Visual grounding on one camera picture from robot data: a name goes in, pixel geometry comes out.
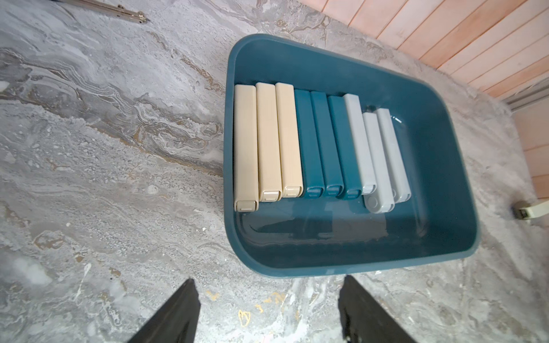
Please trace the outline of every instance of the wooden wall panel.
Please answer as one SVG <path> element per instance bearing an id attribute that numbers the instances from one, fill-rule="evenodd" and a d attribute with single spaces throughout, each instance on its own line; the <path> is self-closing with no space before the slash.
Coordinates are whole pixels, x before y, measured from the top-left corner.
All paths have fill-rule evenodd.
<path id="1" fill-rule="evenodd" d="M 408 0 L 378 39 L 397 49 L 441 3 L 442 0 Z"/>
<path id="2" fill-rule="evenodd" d="M 515 87 L 513 87 L 512 90 L 510 91 L 506 91 L 504 94 L 500 95 L 499 97 L 497 97 L 498 99 L 500 100 L 503 100 L 503 99 L 506 99 L 512 95 L 515 95 L 517 94 L 518 92 L 522 91 L 523 89 L 527 89 L 528 87 L 530 86 L 533 86 L 543 80 L 545 80 L 546 78 L 549 78 L 549 71 L 548 72 L 544 72 L 543 74 L 541 75 L 538 75 L 524 83 L 521 83 Z"/>
<path id="3" fill-rule="evenodd" d="M 545 56 L 536 63 L 531 64 L 523 70 L 520 70 L 518 73 L 488 88 L 486 90 L 486 93 L 493 96 L 494 98 L 497 98 L 505 92 L 513 89 L 513 87 L 515 87 L 516 85 L 522 85 L 524 82 L 529 81 L 532 78 L 541 75 L 547 71 L 549 71 L 549 56 Z"/>
<path id="4" fill-rule="evenodd" d="M 498 82 L 510 77 L 520 70 L 536 63 L 543 57 L 549 55 L 549 35 L 526 47 L 516 55 L 510 57 L 494 68 L 485 72 L 469 84 L 475 88 L 485 91 Z"/>
<path id="5" fill-rule="evenodd" d="M 549 145 L 549 98 L 516 111 L 513 118 L 523 150 Z"/>
<path id="6" fill-rule="evenodd" d="M 488 70 L 519 53 L 549 33 L 549 9 L 494 44 L 471 62 L 452 74 L 458 80 L 470 83 Z"/>
<path id="7" fill-rule="evenodd" d="M 494 97 L 549 76 L 549 0 L 299 1 Z"/>
<path id="8" fill-rule="evenodd" d="M 363 0 L 328 0 L 322 11 L 325 15 L 348 25 L 362 5 Z"/>
<path id="9" fill-rule="evenodd" d="M 439 70 L 447 74 L 452 74 L 460 67 L 477 57 L 494 44 L 507 37 L 514 30 L 526 24 L 532 18 L 549 8 L 548 0 L 528 0 L 519 8 L 503 18 L 491 29 L 484 32 L 471 44 L 463 48 L 460 52 L 444 62 Z"/>
<path id="10" fill-rule="evenodd" d="M 487 0 L 427 51 L 420 61 L 434 68 L 440 67 L 486 30 L 513 12 L 524 1 Z"/>
<path id="11" fill-rule="evenodd" d="M 417 59 L 421 58 L 483 2 L 484 0 L 445 0 L 404 41 L 399 50 Z"/>
<path id="12" fill-rule="evenodd" d="M 524 152 L 532 177 L 547 175 L 549 171 L 549 145 Z"/>
<path id="13" fill-rule="evenodd" d="M 549 198 L 549 174 L 532 178 L 538 198 Z"/>
<path id="14" fill-rule="evenodd" d="M 349 24 L 360 32 L 377 37 L 406 0 L 365 0 Z"/>

